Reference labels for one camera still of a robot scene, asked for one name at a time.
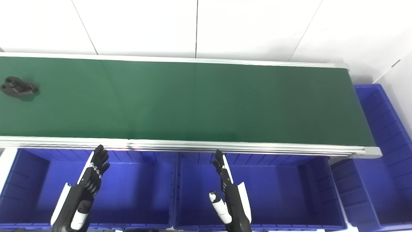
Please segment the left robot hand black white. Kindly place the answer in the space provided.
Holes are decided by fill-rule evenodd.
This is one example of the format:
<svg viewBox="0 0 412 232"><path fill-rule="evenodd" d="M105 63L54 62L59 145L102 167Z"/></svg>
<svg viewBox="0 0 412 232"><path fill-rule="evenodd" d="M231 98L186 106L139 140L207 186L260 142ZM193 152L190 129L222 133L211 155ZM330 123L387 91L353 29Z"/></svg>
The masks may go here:
<svg viewBox="0 0 412 232"><path fill-rule="evenodd" d="M86 232L89 214L99 192L103 174L109 169L108 151L99 145L90 154L75 185L66 183L53 211L53 232Z"/></svg>

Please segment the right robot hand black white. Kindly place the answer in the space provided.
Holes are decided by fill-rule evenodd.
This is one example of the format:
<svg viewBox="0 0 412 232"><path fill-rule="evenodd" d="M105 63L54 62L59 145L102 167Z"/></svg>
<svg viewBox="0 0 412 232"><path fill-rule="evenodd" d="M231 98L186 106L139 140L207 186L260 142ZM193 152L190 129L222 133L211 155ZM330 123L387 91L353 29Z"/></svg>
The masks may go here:
<svg viewBox="0 0 412 232"><path fill-rule="evenodd" d="M245 183L234 184L225 154L220 150L214 153L212 164L220 176L222 198L217 191L209 192L210 202L228 232L251 232L251 207Z"/></svg>

